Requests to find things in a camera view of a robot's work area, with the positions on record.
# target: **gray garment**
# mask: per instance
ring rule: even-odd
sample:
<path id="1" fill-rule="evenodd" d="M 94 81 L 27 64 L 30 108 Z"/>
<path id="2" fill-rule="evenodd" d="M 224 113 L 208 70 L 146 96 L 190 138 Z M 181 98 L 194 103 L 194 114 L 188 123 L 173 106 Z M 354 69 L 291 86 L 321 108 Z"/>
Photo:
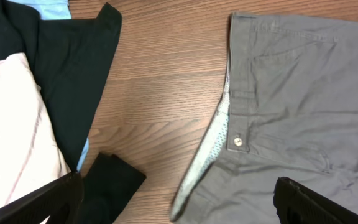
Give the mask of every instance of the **gray garment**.
<path id="1" fill-rule="evenodd" d="M 358 23 L 234 13 L 228 67 L 229 102 L 219 105 L 171 219 L 280 223 L 273 190 L 283 176 L 358 214 Z M 223 105 L 227 144 L 198 182 Z"/>

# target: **white button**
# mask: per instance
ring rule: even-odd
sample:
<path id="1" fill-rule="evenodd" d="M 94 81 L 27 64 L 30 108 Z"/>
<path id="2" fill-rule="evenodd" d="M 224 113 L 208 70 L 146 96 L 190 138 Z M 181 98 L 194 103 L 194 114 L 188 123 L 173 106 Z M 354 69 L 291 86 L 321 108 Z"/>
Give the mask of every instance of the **white button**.
<path id="1" fill-rule="evenodd" d="M 241 140 L 241 138 L 235 138 L 235 139 L 234 139 L 234 144 L 235 144 L 237 147 L 242 146 L 242 140 Z"/>

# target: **wood grain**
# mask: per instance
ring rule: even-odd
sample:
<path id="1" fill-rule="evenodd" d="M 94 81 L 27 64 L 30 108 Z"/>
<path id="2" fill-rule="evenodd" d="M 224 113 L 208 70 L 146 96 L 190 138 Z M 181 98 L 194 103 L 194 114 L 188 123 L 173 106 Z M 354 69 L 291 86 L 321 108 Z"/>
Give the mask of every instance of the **wood grain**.
<path id="1" fill-rule="evenodd" d="M 358 22 L 358 0 L 116 0 L 121 39 L 89 134 L 99 151 L 147 174 L 115 223 L 170 223 L 170 204 L 208 127 L 226 70 L 229 16 L 304 14 Z M 104 1 L 72 0 L 73 18 Z"/>

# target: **light pink fabric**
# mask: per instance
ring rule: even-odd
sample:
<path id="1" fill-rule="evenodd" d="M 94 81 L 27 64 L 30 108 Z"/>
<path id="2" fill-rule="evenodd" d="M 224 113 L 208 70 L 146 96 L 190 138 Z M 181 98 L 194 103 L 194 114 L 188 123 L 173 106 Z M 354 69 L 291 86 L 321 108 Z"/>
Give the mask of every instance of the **light pink fabric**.
<path id="1" fill-rule="evenodd" d="M 0 61 L 0 208 L 67 174 L 25 54 Z"/>

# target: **light blue fabric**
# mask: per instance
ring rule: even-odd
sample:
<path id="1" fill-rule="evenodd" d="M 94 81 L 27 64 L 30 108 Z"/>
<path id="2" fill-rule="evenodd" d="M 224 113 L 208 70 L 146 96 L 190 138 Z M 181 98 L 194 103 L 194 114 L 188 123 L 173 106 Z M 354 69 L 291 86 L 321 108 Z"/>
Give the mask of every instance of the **light blue fabric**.
<path id="1" fill-rule="evenodd" d="M 70 11 L 68 10 L 68 0 L 8 0 L 26 6 L 33 7 L 40 13 L 43 20 L 54 19 L 71 19 Z M 84 148 L 81 153 L 80 160 L 77 164 L 77 170 L 80 171 L 84 163 L 85 157 L 90 149 L 90 140 L 86 138 Z"/>

